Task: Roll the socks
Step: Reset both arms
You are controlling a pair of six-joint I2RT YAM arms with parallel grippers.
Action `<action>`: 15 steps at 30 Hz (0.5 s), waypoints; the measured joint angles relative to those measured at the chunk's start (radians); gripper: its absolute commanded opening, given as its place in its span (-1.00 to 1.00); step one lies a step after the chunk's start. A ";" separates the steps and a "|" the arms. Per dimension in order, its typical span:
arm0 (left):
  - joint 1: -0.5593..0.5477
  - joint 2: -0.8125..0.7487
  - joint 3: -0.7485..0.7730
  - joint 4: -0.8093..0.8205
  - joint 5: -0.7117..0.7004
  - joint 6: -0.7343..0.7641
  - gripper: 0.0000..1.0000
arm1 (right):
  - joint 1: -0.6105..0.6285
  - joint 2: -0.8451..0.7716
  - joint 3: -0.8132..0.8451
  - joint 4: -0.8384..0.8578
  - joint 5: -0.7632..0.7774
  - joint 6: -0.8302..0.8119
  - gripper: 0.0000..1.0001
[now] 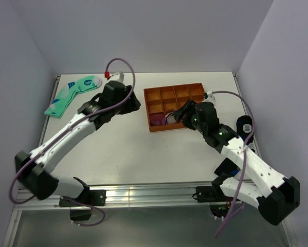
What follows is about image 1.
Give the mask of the orange compartment tray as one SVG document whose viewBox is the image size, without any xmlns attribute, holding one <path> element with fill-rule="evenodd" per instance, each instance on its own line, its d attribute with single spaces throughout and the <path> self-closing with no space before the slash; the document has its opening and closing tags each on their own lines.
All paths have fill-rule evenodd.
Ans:
<svg viewBox="0 0 308 247">
<path fill-rule="evenodd" d="M 168 131 L 183 128 L 181 122 L 164 125 L 151 126 L 149 115 L 179 110 L 189 99 L 200 103 L 204 99 L 205 90 L 201 83 L 192 83 L 184 85 L 170 85 L 144 89 L 144 101 L 150 132 Z"/>
</svg>

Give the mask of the maroon purple orange sock pair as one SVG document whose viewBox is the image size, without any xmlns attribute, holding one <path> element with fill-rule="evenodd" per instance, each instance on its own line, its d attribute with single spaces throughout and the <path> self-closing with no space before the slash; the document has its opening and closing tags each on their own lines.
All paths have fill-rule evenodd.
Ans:
<svg viewBox="0 0 308 247">
<path fill-rule="evenodd" d="M 166 116 L 163 113 L 150 114 L 149 120 L 151 126 L 164 126 L 167 123 Z"/>
</svg>

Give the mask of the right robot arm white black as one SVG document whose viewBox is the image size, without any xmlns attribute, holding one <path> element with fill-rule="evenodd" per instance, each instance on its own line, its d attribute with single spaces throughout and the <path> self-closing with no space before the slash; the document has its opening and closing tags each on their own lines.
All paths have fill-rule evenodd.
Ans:
<svg viewBox="0 0 308 247">
<path fill-rule="evenodd" d="M 299 181 L 274 170 L 232 128 L 220 123 L 213 103 L 188 100 L 173 116 L 186 128 L 199 131 L 209 146 L 237 165 L 254 183 L 221 174 L 207 189 L 196 188 L 199 203 L 235 197 L 257 208 L 272 225 L 278 225 L 300 205 Z"/>
</svg>

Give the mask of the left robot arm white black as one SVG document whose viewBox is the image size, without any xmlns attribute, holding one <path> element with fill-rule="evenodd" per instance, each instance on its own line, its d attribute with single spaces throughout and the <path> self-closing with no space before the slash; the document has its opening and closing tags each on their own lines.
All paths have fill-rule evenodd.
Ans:
<svg viewBox="0 0 308 247">
<path fill-rule="evenodd" d="M 85 102 L 77 113 L 49 141 L 32 150 L 15 156 L 18 181 L 34 197 L 44 200 L 51 195 L 71 198 L 77 205 L 90 200 L 89 186 L 77 177 L 56 178 L 51 175 L 61 159 L 80 141 L 91 135 L 115 115 L 139 110 L 133 87 L 119 81 L 109 81 L 101 93 Z"/>
</svg>

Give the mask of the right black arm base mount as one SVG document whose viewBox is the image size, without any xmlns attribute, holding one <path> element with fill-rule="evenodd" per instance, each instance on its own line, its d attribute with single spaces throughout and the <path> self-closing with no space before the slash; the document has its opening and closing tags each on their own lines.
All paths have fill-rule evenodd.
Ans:
<svg viewBox="0 0 308 247">
<path fill-rule="evenodd" d="M 208 203 L 211 213 L 217 218 L 225 218 L 229 212 L 232 197 L 225 196 L 214 186 L 198 186 L 192 198 L 197 203 Z"/>
</svg>

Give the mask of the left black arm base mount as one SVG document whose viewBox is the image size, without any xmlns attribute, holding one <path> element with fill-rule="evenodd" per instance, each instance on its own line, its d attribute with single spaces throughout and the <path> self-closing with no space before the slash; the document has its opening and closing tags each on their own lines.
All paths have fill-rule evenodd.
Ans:
<svg viewBox="0 0 308 247">
<path fill-rule="evenodd" d="M 69 217 L 72 223 L 80 226 L 94 226 L 102 223 L 105 212 L 101 209 L 105 205 L 106 190 L 88 190 L 78 198 L 61 196 L 58 206 L 69 208 Z M 88 223 L 95 213 L 101 214 L 101 219 L 95 223 Z"/>
</svg>

